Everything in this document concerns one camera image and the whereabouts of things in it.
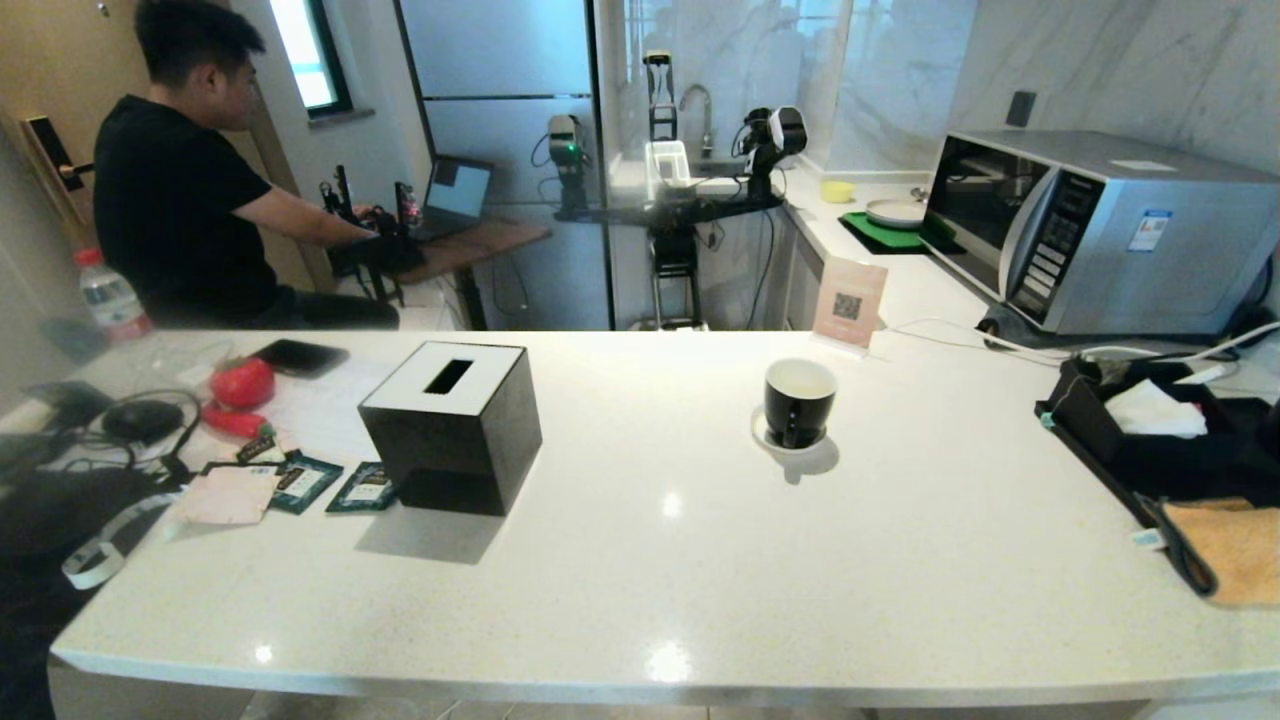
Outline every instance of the black tissue box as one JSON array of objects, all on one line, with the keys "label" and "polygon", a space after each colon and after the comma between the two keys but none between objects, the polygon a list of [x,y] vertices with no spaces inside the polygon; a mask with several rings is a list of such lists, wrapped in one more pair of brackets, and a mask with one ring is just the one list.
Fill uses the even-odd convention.
[{"label": "black tissue box", "polygon": [[543,445],[524,347],[422,343],[360,418],[411,507],[504,516]]},{"label": "black tissue box", "polygon": [[[1210,486],[1215,471],[1240,455],[1249,434],[1208,388],[1174,384],[1189,374],[1190,368],[1180,363],[1140,363],[1132,365],[1121,382],[1102,386],[1098,366],[1075,359],[1062,364],[1057,387],[1044,405],[1052,409],[1053,423],[1070,432],[1128,489],[1175,500],[1213,497]],[[1179,402],[1197,404],[1208,434],[1179,438],[1121,432],[1103,404],[1144,379]]]}]

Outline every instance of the man's arm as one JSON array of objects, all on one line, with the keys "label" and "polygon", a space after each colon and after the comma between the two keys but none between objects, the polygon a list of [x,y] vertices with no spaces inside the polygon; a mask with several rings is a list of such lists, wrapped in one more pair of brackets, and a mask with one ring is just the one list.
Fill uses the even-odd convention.
[{"label": "man's arm", "polygon": [[274,186],[266,195],[241,205],[232,210],[232,214],[255,225],[262,225],[283,236],[320,247],[347,245],[378,234],[356,227],[337,215],[330,215],[306,200]]}]

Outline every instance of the red chili pepper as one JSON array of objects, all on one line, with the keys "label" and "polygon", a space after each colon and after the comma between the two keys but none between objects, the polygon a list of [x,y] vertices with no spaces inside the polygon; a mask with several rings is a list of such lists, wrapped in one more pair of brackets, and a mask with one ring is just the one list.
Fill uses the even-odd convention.
[{"label": "red chili pepper", "polygon": [[200,411],[200,418],[211,428],[250,439],[271,428],[266,418],[261,415],[224,410],[216,402],[205,405]]}]

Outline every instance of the yellow bowl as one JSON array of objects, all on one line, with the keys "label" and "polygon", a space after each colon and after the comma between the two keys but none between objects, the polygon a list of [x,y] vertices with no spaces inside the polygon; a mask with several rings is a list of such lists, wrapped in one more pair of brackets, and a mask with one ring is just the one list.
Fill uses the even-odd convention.
[{"label": "yellow bowl", "polygon": [[851,202],[854,183],[844,181],[822,181],[822,200],[824,202]]}]

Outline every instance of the laptop screen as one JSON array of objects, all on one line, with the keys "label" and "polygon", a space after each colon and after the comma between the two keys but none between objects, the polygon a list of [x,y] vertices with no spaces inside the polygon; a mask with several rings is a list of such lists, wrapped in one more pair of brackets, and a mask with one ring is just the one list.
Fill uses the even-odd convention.
[{"label": "laptop screen", "polygon": [[468,165],[451,158],[436,158],[426,206],[468,218],[479,218],[489,190],[489,168]]}]

